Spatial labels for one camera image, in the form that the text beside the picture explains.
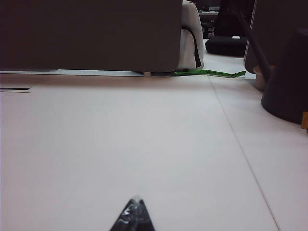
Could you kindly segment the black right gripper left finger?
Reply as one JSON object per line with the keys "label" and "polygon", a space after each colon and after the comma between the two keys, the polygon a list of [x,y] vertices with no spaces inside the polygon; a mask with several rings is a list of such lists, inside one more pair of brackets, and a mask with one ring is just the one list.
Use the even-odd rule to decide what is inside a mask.
{"label": "black right gripper left finger", "polygon": [[139,197],[130,198],[111,227],[111,231],[135,231],[139,222]]}

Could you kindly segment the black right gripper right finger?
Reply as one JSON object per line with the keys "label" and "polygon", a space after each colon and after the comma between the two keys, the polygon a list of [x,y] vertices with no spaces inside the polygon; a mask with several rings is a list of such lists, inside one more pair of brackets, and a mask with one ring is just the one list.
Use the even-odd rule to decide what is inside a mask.
{"label": "black right gripper right finger", "polygon": [[154,226],[150,218],[149,212],[147,210],[144,200],[140,197],[135,198],[136,202],[136,231],[154,231]]}

